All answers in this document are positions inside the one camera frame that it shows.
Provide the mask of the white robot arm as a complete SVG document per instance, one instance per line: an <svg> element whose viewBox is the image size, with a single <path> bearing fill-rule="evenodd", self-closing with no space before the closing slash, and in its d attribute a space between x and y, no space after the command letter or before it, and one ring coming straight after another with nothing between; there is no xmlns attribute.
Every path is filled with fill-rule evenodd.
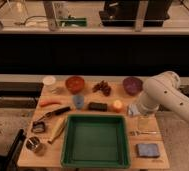
<svg viewBox="0 0 189 171"><path fill-rule="evenodd" d="M180 84L179 75L173 71L147 78L139 97L128 106L128 114L149 116L163 105L189 124L189 97L179 91Z"/></svg>

